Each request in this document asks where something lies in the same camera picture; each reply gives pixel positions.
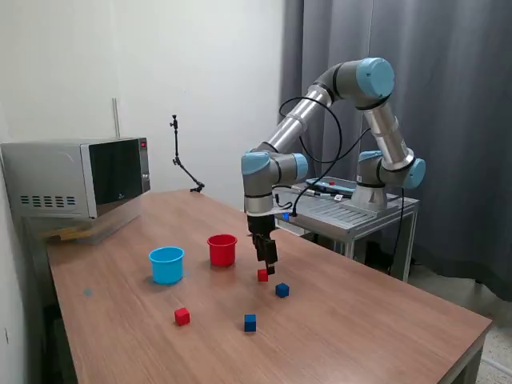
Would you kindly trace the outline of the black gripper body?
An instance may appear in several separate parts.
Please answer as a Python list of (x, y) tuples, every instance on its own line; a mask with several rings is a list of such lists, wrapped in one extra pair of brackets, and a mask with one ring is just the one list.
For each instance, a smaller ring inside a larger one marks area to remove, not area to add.
[(253, 240), (270, 239), (270, 234), (276, 229), (275, 218), (272, 214), (263, 216), (247, 216), (248, 230)]

